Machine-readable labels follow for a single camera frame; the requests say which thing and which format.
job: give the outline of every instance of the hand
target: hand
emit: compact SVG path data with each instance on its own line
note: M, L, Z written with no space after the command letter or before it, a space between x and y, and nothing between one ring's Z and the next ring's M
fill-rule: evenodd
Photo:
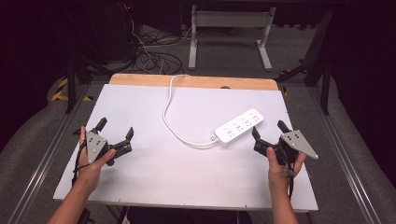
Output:
M82 144L85 139L85 127L81 127L81 136L79 139L79 143ZM81 150L81 155L78 161L78 167L87 165L78 170L78 179L76 181L75 186L82 187L87 190L89 194L91 194L99 184L99 177L101 168L111 160L116 154L115 149L110 149L105 155L103 155L99 160L95 161L91 165L88 164L88 154L87 148L84 147Z
M267 157L270 164L268 170L269 187L272 193L288 194L290 178L286 174L286 166L277 163L276 154L273 148L267 148ZM294 172L297 175L303 166L306 155L300 153L294 163Z

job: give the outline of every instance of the forearm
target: forearm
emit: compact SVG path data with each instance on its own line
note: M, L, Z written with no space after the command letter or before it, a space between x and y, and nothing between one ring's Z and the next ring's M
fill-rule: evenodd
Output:
M90 193L76 183L48 223L78 223L89 197Z
M287 193L271 191L274 224L298 223Z

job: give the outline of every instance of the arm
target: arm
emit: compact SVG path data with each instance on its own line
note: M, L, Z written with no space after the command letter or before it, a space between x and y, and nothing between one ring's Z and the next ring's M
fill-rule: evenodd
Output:
M275 224L298 223L297 217L291 207L288 187L290 179L287 178L285 167L277 163L276 154L271 147L267 148L267 157L270 164L268 170L269 188L273 207L273 219ZM300 153L295 164L294 172L298 174L301 170L306 155Z
M85 128L81 128L80 143L85 136ZM78 170L78 179L64 198L64 201L58 207L56 212L48 223L78 223L82 210L85 207L91 193L96 189L99 183L99 176L102 166L114 157L116 150L109 150L103 157L93 164ZM88 163L87 149L84 147L81 151L78 166Z

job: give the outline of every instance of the white cable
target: white cable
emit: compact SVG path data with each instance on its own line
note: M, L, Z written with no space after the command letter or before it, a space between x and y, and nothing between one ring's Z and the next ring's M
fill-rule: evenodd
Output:
M165 108L163 109L163 122L166 124L166 126L168 127L168 129L182 142L186 143L187 145L190 145L192 147L210 147L211 145L217 143L219 141L219 139L215 139L213 141L211 141L210 143L206 143L206 144L196 144L196 143L192 143L189 142L185 139L183 139L182 137L180 137L180 135L178 135L175 130L170 126L170 124L168 123L168 121L166 120L165 114L166 114L166 110L168 109L171 100L172 100L172 83L173 80L175 79L175 77L188 77L189 75L175 75L172 77L170 83L169 83L169 97L168 97L168 101L166 102Z

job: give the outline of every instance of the power outlet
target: power outlet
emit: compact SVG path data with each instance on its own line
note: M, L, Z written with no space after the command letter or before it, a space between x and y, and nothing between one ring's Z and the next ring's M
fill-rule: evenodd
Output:
M219 126L212 135L212 139L219 139L222 147L230 145L238 138L252 130L254 126L262 124L264 117L256 109L249 109L247 112Z

